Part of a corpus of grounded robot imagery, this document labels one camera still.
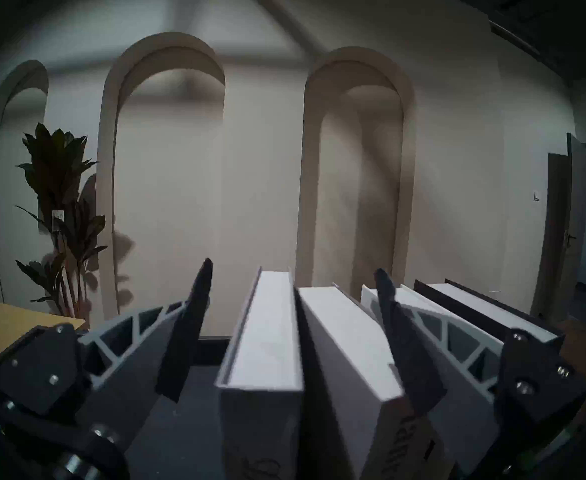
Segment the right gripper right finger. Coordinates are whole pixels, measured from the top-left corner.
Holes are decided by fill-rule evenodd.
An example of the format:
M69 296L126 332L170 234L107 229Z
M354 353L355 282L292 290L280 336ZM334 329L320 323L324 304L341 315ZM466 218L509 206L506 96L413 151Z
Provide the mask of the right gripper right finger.
M563 333L449 280L374 281L402 388L462 477L517 477L562 447L586 400Z

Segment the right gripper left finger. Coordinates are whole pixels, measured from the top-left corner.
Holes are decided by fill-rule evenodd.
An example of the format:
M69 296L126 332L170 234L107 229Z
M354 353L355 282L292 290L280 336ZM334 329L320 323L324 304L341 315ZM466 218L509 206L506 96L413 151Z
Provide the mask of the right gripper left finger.
M212 276L206 258L186 300L124 313L80 336L68 324L44 328L0 363L0 393L37 419L104 426L126 449L160 398L179 403Z

